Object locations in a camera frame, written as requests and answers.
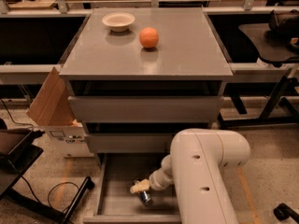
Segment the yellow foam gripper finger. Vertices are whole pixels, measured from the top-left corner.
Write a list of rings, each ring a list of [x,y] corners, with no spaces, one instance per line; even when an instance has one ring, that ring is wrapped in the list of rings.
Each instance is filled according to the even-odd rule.
[[[150,182],[148,179],[135,180],[133,185],[130,187],[130,192],[132,194],[140,193],[143,191],[148,191],[150,189]]]

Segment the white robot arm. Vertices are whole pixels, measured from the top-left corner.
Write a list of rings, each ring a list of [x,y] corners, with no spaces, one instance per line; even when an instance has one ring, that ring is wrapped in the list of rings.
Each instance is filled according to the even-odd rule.
[[[240,167],[249,156],[249,142],[240,133],[183,130],[174,136],[161,168],[136,181],[130,191],[164,190],[173,185],[182,224],[238,224],[221,169]]]

